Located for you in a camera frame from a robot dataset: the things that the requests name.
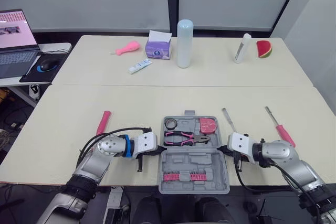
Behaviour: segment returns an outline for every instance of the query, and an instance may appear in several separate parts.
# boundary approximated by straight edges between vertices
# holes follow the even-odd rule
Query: laptop keyboard
[[[35,54],[36,51],[0,54],[0,65],[29,62]]]

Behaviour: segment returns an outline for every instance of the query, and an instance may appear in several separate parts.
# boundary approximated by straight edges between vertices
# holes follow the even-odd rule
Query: purple tissue box
[[[172,47],[170,41],[147,41],[145,52],[148,58],[169,60],[172,54]]]

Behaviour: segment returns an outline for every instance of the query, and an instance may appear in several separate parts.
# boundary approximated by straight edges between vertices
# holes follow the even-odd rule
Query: blue ring
[[[130,141],[128,135],[125,135],[125,138],[126,138],[126,144],[127,144],[127,152],[126,152],[126,156],[125,157],[132,157],[132,154],[131,154],[131,141]]]

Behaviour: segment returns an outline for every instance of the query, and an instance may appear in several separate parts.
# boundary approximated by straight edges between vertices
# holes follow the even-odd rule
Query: white tube
[[[243,61],[244,55],[246,54],[248,44],[251,41],[251,38],[252,37],[250,34],[244,34],[235,57],[235,63],[239,64]]]
[[[177,65],[180,68],[190,66],[193,49],[194,24],[189,19],[180,20],[177,24]]]

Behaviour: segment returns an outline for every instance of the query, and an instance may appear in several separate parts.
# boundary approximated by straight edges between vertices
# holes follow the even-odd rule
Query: mouse pad
[[[44,54],[41,55],[40,58],[37,60],[37,62],[33,65],[30,72],[19,80],[19,82],[34,82],[34,81],[47,81],[51,82],[54,77],[56,76],[58,70],[62,67],[63,63],[67,59],[68,54]],[[38,66],[41,65],[41,63],[44,60],[59,60],[59,63],[57,64],[57,67],[55,69],[52,69],[47,72],[39,72]]]

